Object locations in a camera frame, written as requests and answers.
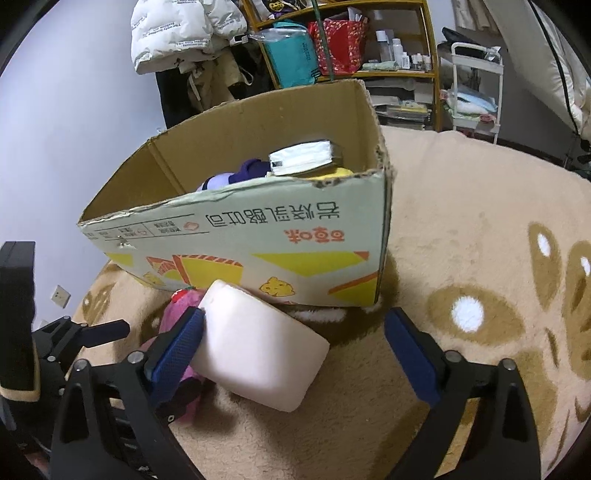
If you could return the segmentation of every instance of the beige curtain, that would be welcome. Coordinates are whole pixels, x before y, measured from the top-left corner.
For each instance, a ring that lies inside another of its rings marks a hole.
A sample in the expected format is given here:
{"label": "beige curtain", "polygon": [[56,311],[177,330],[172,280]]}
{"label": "beige curtain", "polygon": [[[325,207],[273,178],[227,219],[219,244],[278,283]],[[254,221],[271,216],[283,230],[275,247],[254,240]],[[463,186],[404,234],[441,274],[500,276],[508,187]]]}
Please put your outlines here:
{"label": "beige curtain", "polygon": [[495,21],[482,0],[452,0],[452,4],[457,27],[499,33]]}

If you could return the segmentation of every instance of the blue gripper pad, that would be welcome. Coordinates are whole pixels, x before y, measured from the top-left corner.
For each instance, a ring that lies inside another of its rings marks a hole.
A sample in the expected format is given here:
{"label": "blue gripper pad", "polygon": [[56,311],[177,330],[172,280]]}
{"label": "blue gripper pad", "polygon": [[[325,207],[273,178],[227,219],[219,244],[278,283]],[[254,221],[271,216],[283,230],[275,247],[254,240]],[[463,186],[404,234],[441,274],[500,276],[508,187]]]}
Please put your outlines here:
{"label": "blue gripper pad", "polygon": [[153,406],[170,400],[203,338],[204,313],[195,309],[180,332],[160,356],[151,372],[152,390],[150,402]]}
{"label": "blue gripper pad", "polygon": [[440,399],[436,371],[394,309],[386,314],[384,333],[417,397],[435,406]]}

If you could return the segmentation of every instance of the metal screw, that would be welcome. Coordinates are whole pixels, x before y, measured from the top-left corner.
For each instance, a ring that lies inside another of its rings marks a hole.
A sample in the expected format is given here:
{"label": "metal screw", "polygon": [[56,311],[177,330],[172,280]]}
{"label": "metal screw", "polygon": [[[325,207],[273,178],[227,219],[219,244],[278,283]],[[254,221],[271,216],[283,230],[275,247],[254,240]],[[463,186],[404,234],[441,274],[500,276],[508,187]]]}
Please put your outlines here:
{"label": "metal screw", "polygon": [[144,353],[140,352],[139,350],[135,351],[135,352],[131,352],[128,356],[127,356],[127,361],[130,364],[138,364],[140,363],[142,360],[144,359]]}
{"label": "metal screw", "polygon": [[76,370],[77,372],[84,370],[87,366],[88,360],[86,360],[85,358],[81,358],[80,360],[76,360],[76,362],[74,362],[74,370]]}
{"label": "metal screw", "polygon": [[504,358],[501,363],[507,370],[515,370],[517,368],[517,364],[510,358]]}
{"label": "metal screw", "polygon": [[448,362],[451,362],[453,364],[457,364],[462,361],[462,355],[460,354],[460,352],[456,352],[455,350],[448,350],[447,352],[445,352],[445,358]]}

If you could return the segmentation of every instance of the white rounded block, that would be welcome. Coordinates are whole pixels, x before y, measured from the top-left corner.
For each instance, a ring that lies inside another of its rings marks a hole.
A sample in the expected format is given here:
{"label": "white rounded block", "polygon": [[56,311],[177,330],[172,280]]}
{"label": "white rounded block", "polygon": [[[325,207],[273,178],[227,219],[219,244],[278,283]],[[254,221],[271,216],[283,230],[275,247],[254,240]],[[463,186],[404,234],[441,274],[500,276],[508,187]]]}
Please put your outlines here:
{"label": "white rounded block", "polygon": [[209,287],[199,308],[205,332],[191,367],[241,397],[295,410],[326,358],[328,341],[222,280]]}

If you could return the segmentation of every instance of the white rolling cart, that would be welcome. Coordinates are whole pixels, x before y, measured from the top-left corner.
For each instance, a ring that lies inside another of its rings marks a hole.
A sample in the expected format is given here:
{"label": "white rolling cart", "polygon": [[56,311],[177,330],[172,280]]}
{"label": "white rolling cart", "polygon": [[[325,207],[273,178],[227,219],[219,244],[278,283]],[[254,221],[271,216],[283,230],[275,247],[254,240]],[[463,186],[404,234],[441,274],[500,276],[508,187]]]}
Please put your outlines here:
{"label": "white rolling cart", "polygon": [[[453,93],[454,99],[453,102],[453,109],[451,111],[452,115],[452,123],[453,129],[457,130],[457,127],[460,128],[469,128],[474,130],[475,132],[485,134],[485,135],[494,135],[495,139],[493,143],[496,143],[496,140],[499,136],[499,130],[501,129],[501,105],[503,102],[503,59],[500,54],[496,54],[499,59],[499,63],[495,63],[489,60],[482,60],[477,59],[474,57],[467,57],[465,55],[458,55],[456,54],[456,48],[472,48],[474,50],[479,50],[483,52],[490,52],[490,49],[484,47],[482,45],[474,45],[471,43],[463,43],[463,42],[455,42],[452,45],[452,63],[453,63]],[[496,121],[494,124],[480,122],[478,120],[471,120],[467,118],[463,118],[457,114],[457,66],[466,66],[471,67],[473,69],[478,70],[485,70],[487,72],[495,73],[499,76],[499,104],[498,110],[496,112]]]}

